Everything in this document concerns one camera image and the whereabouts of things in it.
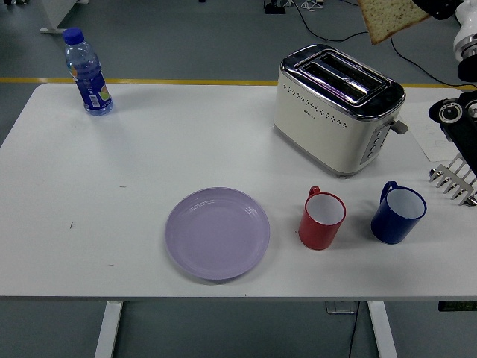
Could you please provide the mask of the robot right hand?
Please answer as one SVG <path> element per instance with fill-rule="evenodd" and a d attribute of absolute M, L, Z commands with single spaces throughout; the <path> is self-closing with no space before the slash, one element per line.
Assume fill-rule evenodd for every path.
<path fill-rule="evenodd" d="M 460 29 L 453 41 L 453 50 L 462 57 L 464 47 L 476 43 L 476 1 L 413 0 L 424 12 L 437 20 L 452 16 L 458 20 Z"/>

